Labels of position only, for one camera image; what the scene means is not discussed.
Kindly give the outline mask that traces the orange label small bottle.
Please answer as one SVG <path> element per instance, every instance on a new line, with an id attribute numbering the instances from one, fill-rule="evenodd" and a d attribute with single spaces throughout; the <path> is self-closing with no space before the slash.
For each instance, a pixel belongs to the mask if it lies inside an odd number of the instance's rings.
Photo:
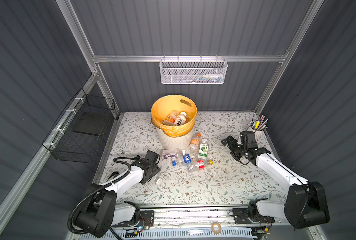
<path id="1" fill-rule="evenodd" d="M 176 117 L 180 114 L 179 111 L 173 110 L 163 121 L 162 123 L 167 126 L 174 126 Z"/>

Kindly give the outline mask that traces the orange milk tea bottle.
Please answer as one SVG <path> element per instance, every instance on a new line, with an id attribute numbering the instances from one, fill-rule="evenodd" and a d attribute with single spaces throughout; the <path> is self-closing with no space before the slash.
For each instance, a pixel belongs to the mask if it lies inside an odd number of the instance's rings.
<path id="1" fill-rule="evenodd" d="M 187 113 L 181 112 L 175 119 L 174 126 L 181 126 L 187 121 Z"/>

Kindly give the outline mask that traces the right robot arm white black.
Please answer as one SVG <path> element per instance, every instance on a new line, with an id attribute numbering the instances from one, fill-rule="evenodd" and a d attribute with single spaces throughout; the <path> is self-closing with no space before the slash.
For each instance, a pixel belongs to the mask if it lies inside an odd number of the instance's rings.
<path id="1" fill-rule="evenodd" d="M 285 202 L 267 198 L 252 200 L 246 211 L 236 214 L 237 218 L 242 216 L 252 224 L 286 220 L 295 230 L 330 222 L 324 187 L 294 173 L 269 150 L 258 147 L 254 132 L 241 132 L 237 139 L 228 136 L 221 143 L 237 162 L 248 160 L 270 175 L 287 194 Z"/>

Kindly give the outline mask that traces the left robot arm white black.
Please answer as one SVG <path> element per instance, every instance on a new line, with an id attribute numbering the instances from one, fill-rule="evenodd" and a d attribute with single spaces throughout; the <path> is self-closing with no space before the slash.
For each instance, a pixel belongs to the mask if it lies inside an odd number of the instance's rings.
<path id="1" fill-rule="evenodd" d="M 146 184 L 160 172 L 160 155 L 147 151 L 146 156 L 117 157 L 114 163 L 127 166 L 127 170 L 103 185 L 91 184 L 86 196 L 71 211 L 67 228 L 76 235 L 104 236 L 113 225 L 124 222 L 135 224 L 140 218 L 140 208 L 132 202 L 117 200 L 136 184 Z"/>

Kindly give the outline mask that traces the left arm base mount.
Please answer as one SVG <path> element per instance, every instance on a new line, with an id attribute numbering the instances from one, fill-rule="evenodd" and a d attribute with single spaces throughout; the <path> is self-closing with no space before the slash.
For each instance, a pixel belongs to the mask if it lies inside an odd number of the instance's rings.
<path id="1" fill-rule="evenodd" d="M 137 215 L 127 222 L 122 222 L 122 227 L 153 227 L 155 211 L 140 211 Z"/>

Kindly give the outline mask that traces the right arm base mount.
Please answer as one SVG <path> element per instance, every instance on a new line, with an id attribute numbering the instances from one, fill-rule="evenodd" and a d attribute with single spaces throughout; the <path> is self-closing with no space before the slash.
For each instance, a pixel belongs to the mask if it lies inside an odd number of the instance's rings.
<path id="1" fill-rule="evenodd" d="M 263 216 L 255 208 L 233 208 L 231 216 L 236 224 L 264 224 L 275 222 L 273 217 Z"/>

